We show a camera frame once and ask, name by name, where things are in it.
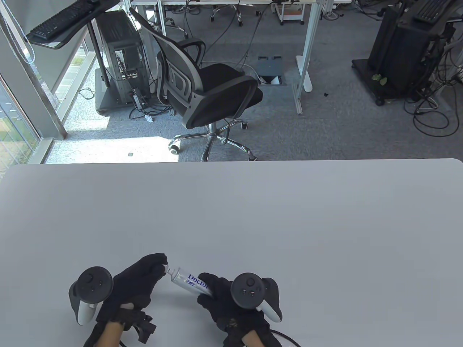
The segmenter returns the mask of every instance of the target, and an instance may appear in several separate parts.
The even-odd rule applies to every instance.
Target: wrist
[[[251,330],[241,339],[247,347],[265,347],[255,330]]]

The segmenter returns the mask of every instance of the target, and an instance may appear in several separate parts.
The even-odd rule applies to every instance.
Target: chrome chair base
[[[211,153],[211,148],[212,145],[214,144],[214,141],[216,139],[220,140],[222,144],[229,144],[232,145],[241,151],[245,152],[249,156],[249,161],[257,161],[257,158],[253,155],[251,150],[247,148],[246,146],[230,139],[226,138],[225,133],[233,126],[240,124],[242,129],[247,129],[247,123],[244,122],[243,120],[237,118],[229,122],[229,124],[223,126],[220,129],[217,129],[217,123],[211,123],[206,126],[207,131],[203,133],[197,133],[197,134],[187,134],[187,135],[177,135],[175,136],[172,141],[169,143],[169,150],[172,154],[178,154],[180,151],[180,142],[183,140],[191,140],[194,138],[207,138],[207,145],[206,149],[204,149],[204,152],[201,157],[201,161],[208,161],[209,160],[209,154]]]
[[[212,14],[211,14],[211,21],[214,21],[214,17],[215,17],[215,14],[220,11],[222,8],[225,8],[225,7],[228,7],[228,6],[231,6],[235,12],[236,12],[236,17],[238,19],[238,25],[239,26],[242,26],[243,25],[243,20],[241,19],[241,11],[239,10],[239,8],[236,6],[236,5],[224,5],[224,6],[217,6],[216,8],[214,8],[212,10]],[[241,6],[251,6],[251,7],[254,7],[254,5],[250,5],[250,4],[241,4]]]

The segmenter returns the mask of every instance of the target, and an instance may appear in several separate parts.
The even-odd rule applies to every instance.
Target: keyboard
[[[426,0],[414,19],[427,24],[436,24],[445,13],[447,5],[453,0]]]
[[[98,5],[97,1],[77,0],[72,5],[36,26],[31,30],[31,34],[44,40],[52,40],[88,16]]]

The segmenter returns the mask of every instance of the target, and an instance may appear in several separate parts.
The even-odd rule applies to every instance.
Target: computer tower
[[[133,102],[133,95],[149,100],[150,85],[140,35],[124,11],[109,11],[96,18],[118,103]]]
[[[424,73],[421,61],[430,45],[426,31],[397,25],[400,10],[388,8],[368,58],[368,66],[388,78],[399,93],[410,92]]]

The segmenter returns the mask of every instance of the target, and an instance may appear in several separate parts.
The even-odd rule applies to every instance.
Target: floor
[[[203,8],[199,15],[187,15],[193,35],[207,46],[224,31],[234,13],[231,9],[222,10],[211,23],[210,11]],[[445,157],[463,160],[463,129],[445,138],[425,136],[414,128],[412,116],[403,111],[403,102],[375,105],[350,61],[369,56],[380,22],[357,11],[340,11],[344,16],[338,20],[319,23],[309,65],[313,91],[303,93],[304,114],[298,116],[290,83],[298,76],[294,56],[302,53],[308,13],[304,26],[297,22],[280,26],[269,9],[264,13],[246,63],[255,64],[261,55],[283,56],[286,85],[262,87],[263,101],[243,114],[250,123],[249,129],[233,128],[230,138],[249,146],[260,160]],[[183,15],[169,12],[168,15],[182,25]],[[255,9],[245,8],[243,21],[243,27],[233,22],[205,61],[237,62],[243,56],[257,22]],[[82,87],[87,86],[94,88],[94,71]],[[459,108],[463,109],[463,87],[459,85],[456,89]],[[444,93],[449,103],[453,103],[452,93],[451,90]],[[167,149],[170,138],[191,132],[182,127],[180,118],[165,114],[148,123],[144,118],[129,120],[129,111],[99,116],[94,100],[78,96],[65,123],[68,137],[54,144],[47,163],[200,159],[205,140],[183,143],[178,155]],[[448,112],[448,115],[450,127],[455,126],[455,114]],[[426,117],[436,125],[442,123],[437,114]],[[216,142],[210,160],[242,161],[247,156]]]

